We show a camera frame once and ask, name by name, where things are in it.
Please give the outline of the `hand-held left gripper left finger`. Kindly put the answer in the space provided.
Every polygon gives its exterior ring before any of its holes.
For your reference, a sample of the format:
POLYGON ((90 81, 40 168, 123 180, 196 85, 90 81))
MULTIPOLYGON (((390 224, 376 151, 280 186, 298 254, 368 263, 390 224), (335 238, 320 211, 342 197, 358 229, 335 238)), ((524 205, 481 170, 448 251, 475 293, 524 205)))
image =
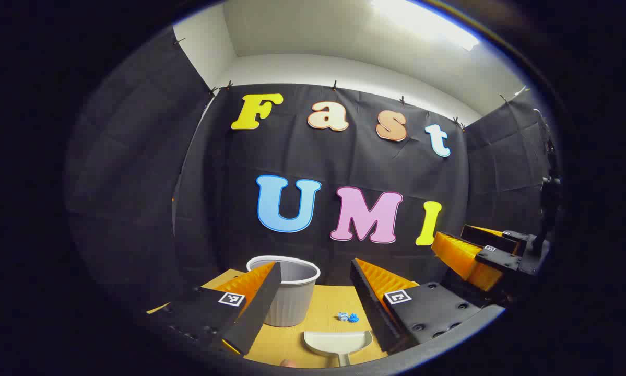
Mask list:
POLYGON ((237 356, 249 353, 281 285, 281 266, 267 264, 217 288, 194 288, 153 312, 176 343, 237 356))

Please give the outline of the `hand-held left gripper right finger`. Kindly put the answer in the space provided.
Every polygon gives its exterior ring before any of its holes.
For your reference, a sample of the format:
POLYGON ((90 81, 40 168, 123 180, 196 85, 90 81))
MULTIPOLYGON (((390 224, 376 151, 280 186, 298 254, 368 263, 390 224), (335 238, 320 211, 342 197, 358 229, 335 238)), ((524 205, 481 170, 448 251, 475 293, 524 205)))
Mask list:
POLYGON ((473 334, 504 311, 501 305, 475 305, 436 281, 416 284, 358 258, 351 260, 349 273, 373 335, 389 354, 459 328, 473 334))

